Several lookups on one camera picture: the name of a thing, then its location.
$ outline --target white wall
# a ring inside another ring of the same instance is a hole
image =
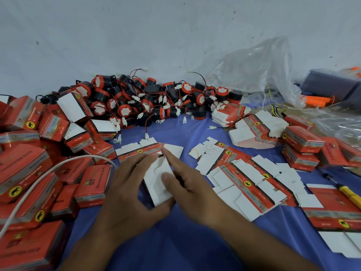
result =
[[[294,78],[361,63],[361,0],[0,0],[0,93],[90,75],[178,81],[211,56],[286,35]]]

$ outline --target yellow handle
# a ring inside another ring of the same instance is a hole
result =
[[[339,190],[345,194],[349,200],[354,203],[354,205],[361,209],[361,197],[359,195],[351,191],[351,189],[346,186],[340,187]]]

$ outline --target white cable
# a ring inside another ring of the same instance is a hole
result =
[[[0,231],[0,239],[4,236],[6,230],[9,228],[11,222],[13,221],[16,213],[18,212],[18,210],[20,209],[21,205],[24,203],[24,201],[26,200],[26,198],[29,196],[29,194],[34,190],[34,188],[37,186],[37,184],[43,179],[45,178],[48,174],[50,174],[51,172],[53,172],[55,169],[57,169],[58,167],[62,166],[63,164],[72,161],[72,160],[76,160],[76,159],[80,159],[80,158],[88,158],[88,157],[94,157],[94,158],[99,158],[99,159],[103,159],[106,160],[108,162],[111,163],[112,166],[114,166],[115,168],[117,168],[117,166],[115,165],[115,163],[113,163],[110,159],[107,159],[105,157],[102,156],[97,156],[97,155],[85,155],[85,156],[77,156],[77,157],[73,157],[71,159],[67,159],[64,160],[60,163],[58,163],[57,165],[55,165],[54,167],[52,167],[51,169],[49,169],[47,172],[45,172],[43,175],[41,175],[34,183],[33,185],[28,189],[28,191],[25,192],[24,196],[21,198],[21,200],[18,202],[18,204],[16,205],[16,207],[14,208],[14,210],[11,212],[10,216],[8,217],[6,223],[4,224],[4,227],[1,229]]]

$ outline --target person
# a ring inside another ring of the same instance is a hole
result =
[[[188,218],[217,231],[249,269],[320,270],[230,208],[199,171],[164,147],[162,153],[176,176],[161,175],[173,198],[147,209],[137,198],[138,189],[158,156],[140,154],[129,157],[115,170],[93,227],[76,243],[59,270],[105,270],[119,245],[167,217],[175,202]]]

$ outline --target left hand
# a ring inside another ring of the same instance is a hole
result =
[[[152,209],[147,209],[137,198],[144,175],[157,157],[158,154],[139,154],[120,164],[90,234],[117,248],[169,215],[174,198]]]

